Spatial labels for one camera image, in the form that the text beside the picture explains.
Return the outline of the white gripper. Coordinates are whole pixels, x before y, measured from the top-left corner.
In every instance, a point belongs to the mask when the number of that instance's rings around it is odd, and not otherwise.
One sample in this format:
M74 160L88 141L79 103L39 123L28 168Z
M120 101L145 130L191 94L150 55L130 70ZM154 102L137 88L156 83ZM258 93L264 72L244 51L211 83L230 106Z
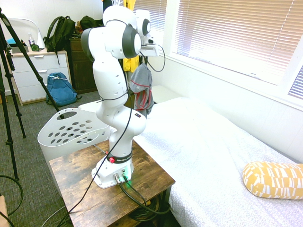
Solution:
M159 56L159 45L158 44L146 44L142 45L139 55L145 56L142 57L142 63L145 65L148 64L148 57L157 57Z

